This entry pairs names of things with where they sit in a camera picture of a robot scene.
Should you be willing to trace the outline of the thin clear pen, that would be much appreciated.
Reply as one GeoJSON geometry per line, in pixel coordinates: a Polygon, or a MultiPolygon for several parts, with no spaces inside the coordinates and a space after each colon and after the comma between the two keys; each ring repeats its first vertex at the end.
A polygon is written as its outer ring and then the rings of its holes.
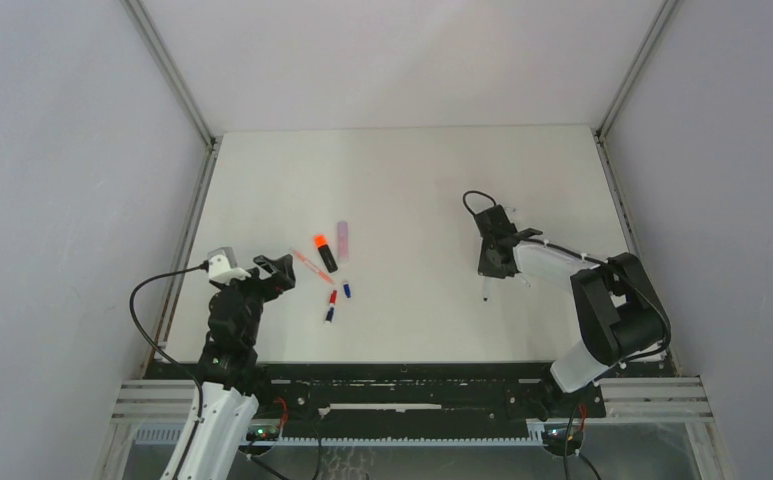
{"type": "Polygon", "coordinates": [[[489,277],[483,277],[482,278],[482,286],[481,286],[481,294],[482,294],[482,300],[484,302],[487,302],[490,297],[490,285],[491,285],[491,279],[489,277]]]}

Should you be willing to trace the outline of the thin orange pen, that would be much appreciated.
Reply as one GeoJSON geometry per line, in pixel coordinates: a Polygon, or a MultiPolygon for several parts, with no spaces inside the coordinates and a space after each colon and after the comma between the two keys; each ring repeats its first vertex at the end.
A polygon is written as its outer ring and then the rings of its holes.
{"type": "Polygon", "coordinates": [[[313,273],[315,273],[316,275],[318,275],[318,276],[319,276],[319,277],[320,277],[322,280],[324,280],[324,281],[325,281],[325,282],[327,282],[328,284],[330,284],[330,285],[334,285],[334,284],[335,284],[335,281],[334,281],[334,280],[333,280],[333,279],[332,279],[332,278],[331,278],[331,277],[330,277],[330,276],[329,276],[327,273],[325,273],[325,272],[324,272],[322,269],[320,269],[319,267],[317,267],[317,266],[316,266],[316,265],[315,265],[315,264],[314,264],[312,261],[310,261],[310,260],[308,260],[308,259],[304,258],[304,259],[302,260],[302,263],[303,263],[303,264],[304,264],[304,265],[305,265],[305,266],[306,266],[306,267],[307,267],[309,270],[311,270],[313,273]]]}

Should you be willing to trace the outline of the orange marker pen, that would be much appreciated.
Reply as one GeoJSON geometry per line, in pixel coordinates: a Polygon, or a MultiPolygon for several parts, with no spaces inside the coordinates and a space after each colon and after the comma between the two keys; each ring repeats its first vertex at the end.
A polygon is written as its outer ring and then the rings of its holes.
{"type": "Polygon", "coordinates": [[[336,272],[338,270],[338,264],[329,245],[328,244],[320,245],[317,247],[317,251],[327,271],[329,273],[336,272]]]}

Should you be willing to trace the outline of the pink marker pen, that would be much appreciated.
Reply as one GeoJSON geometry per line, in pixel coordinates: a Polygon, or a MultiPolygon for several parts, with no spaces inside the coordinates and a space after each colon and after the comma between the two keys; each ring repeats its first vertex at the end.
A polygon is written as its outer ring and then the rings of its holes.
{"type": "Polygon", "coordinates": [[[349,262],[349,236],[346,233],[338,236],[338,255],[338,261],[340,264],[347,264],[349,262]]]}

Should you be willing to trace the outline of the orange pen cap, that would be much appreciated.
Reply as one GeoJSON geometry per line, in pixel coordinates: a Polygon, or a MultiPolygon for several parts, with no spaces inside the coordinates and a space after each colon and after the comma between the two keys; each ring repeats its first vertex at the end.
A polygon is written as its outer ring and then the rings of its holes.
{"type": "Polygon", "coordinates": [[[328,241],[324,235],[316,235],[314,237],[314,243],[317,249],[328,247],[328,241]]]}

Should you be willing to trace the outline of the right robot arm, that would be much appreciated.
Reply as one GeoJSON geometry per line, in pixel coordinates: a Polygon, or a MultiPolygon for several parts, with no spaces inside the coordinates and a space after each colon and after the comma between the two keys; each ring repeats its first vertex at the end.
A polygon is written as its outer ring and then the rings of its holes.
{"type": "Polygon", "coordinates": [[[507,279],[530,275],[568,293],[579,341],[542,380],[541,406],[567,415],[579,390],[615,366],[665,352],[671,325],[640,259],[629,253],[599,259],[518,229],[501,205],[474,214],[481,238],[478,273],[507,279]]]}

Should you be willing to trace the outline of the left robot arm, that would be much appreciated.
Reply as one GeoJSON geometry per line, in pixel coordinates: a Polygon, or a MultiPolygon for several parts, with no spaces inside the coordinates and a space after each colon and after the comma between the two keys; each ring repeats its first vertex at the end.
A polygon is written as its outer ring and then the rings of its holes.
{"type": "Polygon", "coordinates": [[[216,288],[208,302],[208,331],[196,370],[190,410],[162,479],[225,479],[253,417],[273,407],[273,388],[256,362],[257,336],[266,303],[293,289],[290,254],[237,264],[230,247],[208,254],[198,268],[216,288]]]}

